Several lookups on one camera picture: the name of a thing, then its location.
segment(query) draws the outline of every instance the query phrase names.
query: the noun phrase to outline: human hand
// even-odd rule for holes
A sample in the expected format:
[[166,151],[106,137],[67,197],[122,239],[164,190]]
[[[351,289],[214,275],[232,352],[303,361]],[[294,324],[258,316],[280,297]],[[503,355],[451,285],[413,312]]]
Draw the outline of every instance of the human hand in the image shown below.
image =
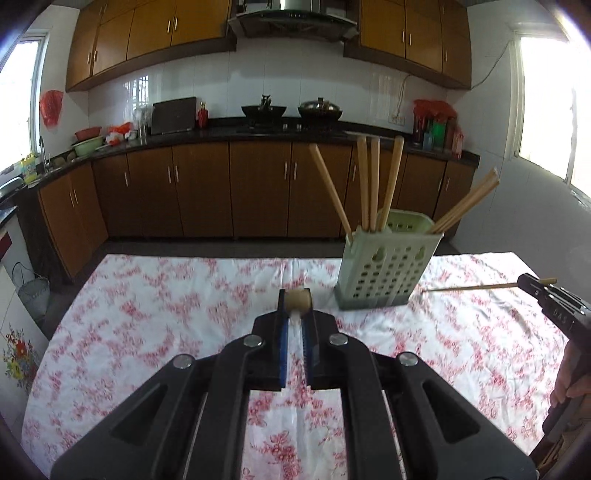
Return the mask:
[[550,394],[550,405],[555,407],[564,402],[567,398],[580,397],[591,393],[591,375],[585,375],[579,378],[577,382],[571,385],[574,365],[573,358],[576,354],[576,347],[569,341],[564,348],[562,363],[558,369],[558,376],[554,384],[554,391]]

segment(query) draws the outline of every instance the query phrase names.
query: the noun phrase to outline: upper cabinet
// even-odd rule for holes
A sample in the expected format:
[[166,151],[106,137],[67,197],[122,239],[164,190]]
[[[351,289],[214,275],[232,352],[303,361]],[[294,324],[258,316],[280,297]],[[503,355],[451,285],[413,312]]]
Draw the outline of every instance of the upper cabinet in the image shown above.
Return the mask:
[[466,8],[456,0],[352,0],[359,37],[345,56],[379,63],[446,88],[470,88]]
[[95,0],[80,12],[66,90],[88,90],[147,66],[236,50],[229,0]]

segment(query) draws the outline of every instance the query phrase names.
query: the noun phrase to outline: electrical cord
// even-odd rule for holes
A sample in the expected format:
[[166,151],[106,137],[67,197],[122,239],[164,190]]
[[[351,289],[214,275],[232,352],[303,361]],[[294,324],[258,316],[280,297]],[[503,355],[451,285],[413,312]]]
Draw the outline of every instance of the electrical cord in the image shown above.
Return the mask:
[[482,85],[486,79],[491,76],[492,71],[495,69],[496,64],[499,63],[499,61],[501,60],[501,58],[503,57],[503,55],[505,54],[505,52],[507,51],[507,47],[509,46],[509,44],[512,42],[512,40],[509,40],[507,42],[507,44],[505,45],[505,48],[503,48],[503,51],[501,52],[501,54],[499,55],[499,57],[497,58],[497,60],[495,61],[495,64],[492,66],[492,68],[490,69],[490,71],[486,74],[486,77],[484,77],[480,82],[478,82],[477,84],[475,84],[472,88],[470,88],[470,90],[475,89],[476,87]]

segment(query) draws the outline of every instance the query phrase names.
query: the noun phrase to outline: screw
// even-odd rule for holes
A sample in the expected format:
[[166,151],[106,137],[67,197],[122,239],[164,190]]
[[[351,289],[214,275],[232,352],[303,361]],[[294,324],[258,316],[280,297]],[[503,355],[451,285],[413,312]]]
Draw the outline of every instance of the screw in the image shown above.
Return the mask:
[[418,363],[418,358],[414,353],[404,352],[398,358],[405,367],[414,367]]
[[174,357],[173,365],[178,368],[179,370],[183,370],[188,368],[193,363],[193,357],[188,355],[187,353],[181,353]]
[[329,342],[331,345],[334,346],[347,345],[348,341],[349,339],[347,338],[347,336],[343,335],[342,333],[333,333],[329,336]]
[[258,335],[248,335],[244,337],[244,345],[254,348],[262,345],[262,338]]

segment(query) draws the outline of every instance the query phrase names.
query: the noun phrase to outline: plastic bag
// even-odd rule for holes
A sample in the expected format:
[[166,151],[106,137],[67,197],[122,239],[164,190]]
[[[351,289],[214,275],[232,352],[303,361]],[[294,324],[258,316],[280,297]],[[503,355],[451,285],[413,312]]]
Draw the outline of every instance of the plastic bag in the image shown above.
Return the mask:
[[61,102],[64,98],[64,92],[59,90],[48,90],[41,94],[39,98],[39,110],[43,125],[47,128],[56,127],[60,121]]

